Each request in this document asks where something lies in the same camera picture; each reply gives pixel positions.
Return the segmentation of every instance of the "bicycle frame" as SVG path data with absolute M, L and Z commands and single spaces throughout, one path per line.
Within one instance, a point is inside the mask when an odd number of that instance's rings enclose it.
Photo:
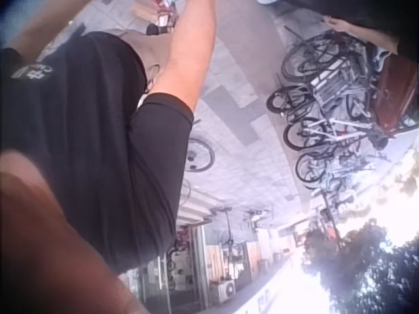
M 324 122 L 328 122 L 328 125 L 330 125 L 330 127 L 332 128 L 333 134 L 329 134 L 326 132 L 322 132 L 322 131 L 317 131 L 317 130 L 312 130 L 310 128 L 314 127 L 314 126 L 318 126 L 319 124 L 322 124 Z M 317 135 L 324 135 L 327 136 L 328 139 L 334 140 L 334 141 L 343 141 L 345 139 L 351 139 L 353 137 L 359 137 L 362 135 L 366 135 L 367 133 L 364 131 L 357 131 L 354 133 L 350 133 L 350 134 L 345 134 L 345 135 L 337 135 L 336 130 L 333 127 L 333 124 L 340 124 L 343 126 L 351 126 L 353 128 L 361 128 L 361 129 L 366 129 L 366 130 L 371 130 L 373 128 L 373 125 L 371 123 L 360 123 L 360 122 L 350 122 L 350 121 L 341 121 L 341 120 L 337 120 L 334 118 L 331 118 L 329 120 L 326 119 L 322 119 L 320 121 L 314 122 L 310 125 L 308 125 L 307 128 L 304 128 L 304 131 L 307 131 L 310 134 L 317 134 Z

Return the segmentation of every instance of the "white bicycle frame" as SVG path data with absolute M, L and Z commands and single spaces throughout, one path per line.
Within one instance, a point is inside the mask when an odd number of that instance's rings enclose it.
M 373 128 L 373 125 L 371 123 L 341 121 L 341 120 L 337 120 L 337 119 L 332 118 L 332 119 L 329 119 L 329 122 L 331 124 L 333 134 L 329 134 L 329 133 L 326 133 L 326 132 L 311 129 L 312 127 L 318 126 L 319 124 L 322 124 L 324 122 L 327 122 L 327 120 L 322 119 L 322 120 L 319 120 L 317 122 L 311 123 L 310 125 L 308 125 L 307 128 L 304 128 L 304 131 L 307 131 L 308 133 L 311 133 L 311 134 L 324 135 L 324 136 L 328 137 L 329 140 L 332 140 L 332 141 L 343 141 L 345 139 L 351 139 L 353 137 L 366 135 L 367 133 L 364 132 L 364 131 L 357 131 L 357 132 L 353 132 L 353 133 L 350 133 L 350 134 L 337 135 L 336 130 L 333 127 L 333 124 L 340 124 L 340 125 L 343 125 L 343 126 L 351 126 L 351 127 L 354 127 L 354 128 L 361 128 L 361 129 L 366 129 L 366 130 L 371 130 Z

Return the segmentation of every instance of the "hand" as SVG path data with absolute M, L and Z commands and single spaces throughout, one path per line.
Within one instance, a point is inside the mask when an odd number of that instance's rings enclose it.
M 352 26 L 351 23 L 348 23 L 347 21 L 331 18 L 330 16 L 325 16 L 323 19 L 325 23 L 335 31 L 345 31 L 348 33 Z

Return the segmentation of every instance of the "air conditioner unit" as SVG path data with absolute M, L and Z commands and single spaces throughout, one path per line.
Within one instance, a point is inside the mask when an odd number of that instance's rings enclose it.
M 234 280 L 223 281 L 213 285 L 211 289 L 212 299 L 215 304 L 223 304 L 236 294 Z

